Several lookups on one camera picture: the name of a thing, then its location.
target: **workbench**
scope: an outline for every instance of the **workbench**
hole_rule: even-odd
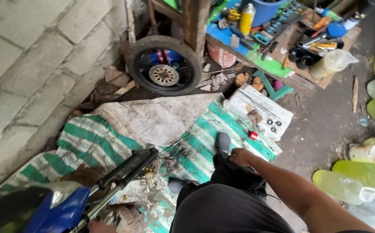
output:
[[[153,0],[153,3],[155,10],[181,24],[184,24],[183,16],[176,9],[174,0]],[[240,0],[225,0],[220,6],[213,8],[211,17],[208,19],[206,26],[206,40],[208,42],[217,45],[233,54],[238,59],[247,62],[249,66],[256,67],[289,87],[292,87],[298,93],[309,93],[314,89],[315,85],[318,85],[321,88],[327,87],[334,74],[330,74],[321,79],[315,79],[309,74],[308,70],[300,70],[296,67],[296,64],[292,62],[288,62],[287,67],[284,70],[281,69],[285,57],[288,56],[288,53],[284,53],[284,51],[291,50],[301,38],[304,26],[299,22],[292,23],[286,31],[278,36],[277,47],[272,53],[268,54],[265,60],[261,60],[262,55],[257,53],[260,48],[260,45],[257,43],[250,43],[253,45],[254,50],[248,50],[242,45],[239,45],[237,49],[232,48],[230,46],[232,35],[231,30],[221,30],[217,24],[211,23],[211,21],[214,19],[221,19],[220,12],[224,7],[238,8],[239,3]],[[308,15],[309,19],[311,19],[312,9],[308,8],[304,13]],[[314,22],[318,21],[320,18],[319,15],[315,14]],[[360,35],[360,32],[361,29],[358,27],[347,32],[342,39],[345,43],[343,47],[344,50],[350,50],[357,37]]]

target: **green stool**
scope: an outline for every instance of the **green stool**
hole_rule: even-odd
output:
[[[292,87],[289,87],[284,84],[283,87],[279,88],[277,91],[274,91],[273,87],[271,86],[271,83],[268,81],[264,72],[262,72],[261,70],[257,70],[253,75],[254,77],[259,76],[261,78],[265,88],[267,88],[267,91],[269,93],[268,98],[270,98],[272,101],[276,101],[277,99],[285,96],[286,94],[294,90]]]

